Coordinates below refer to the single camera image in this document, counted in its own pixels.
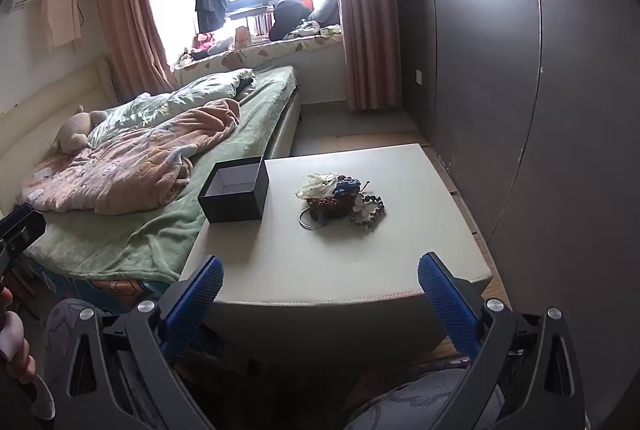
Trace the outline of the left hand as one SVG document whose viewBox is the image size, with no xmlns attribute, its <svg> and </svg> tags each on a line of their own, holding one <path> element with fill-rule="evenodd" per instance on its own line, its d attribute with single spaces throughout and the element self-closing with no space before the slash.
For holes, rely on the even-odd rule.
<svg viewBox="0 0 640 430">
<path fill-rule="evenodd" d="M 30 355 L 30 346 L 24 335 L 24 324 L 15 312 L 8 310 L 13 297 L 8 288 L 1 289 L 1 357 L 6 361 L 6 370 L 22 384 L 31 382 L 36 376 L 35 359 Z"/>
</svg>

